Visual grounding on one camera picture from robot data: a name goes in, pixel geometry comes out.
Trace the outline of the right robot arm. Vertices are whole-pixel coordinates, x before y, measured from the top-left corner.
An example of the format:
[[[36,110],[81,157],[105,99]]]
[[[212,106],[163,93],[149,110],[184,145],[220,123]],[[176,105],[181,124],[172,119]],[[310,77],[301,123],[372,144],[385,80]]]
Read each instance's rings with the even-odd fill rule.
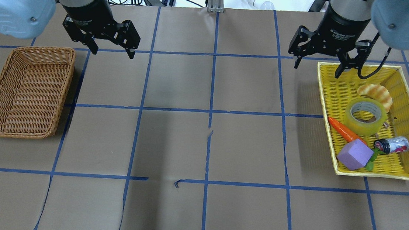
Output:
[[[409,0],[325,0],[328,7],[317,29],[298,27],[288,47],[294,67],[306,56],[324,54],[337,57],[335,77],[347,69],[369,79],[386,62],[392,49],[409,50]],[[388,50],[370,74],[362,70],[375,43],[382,39]]]

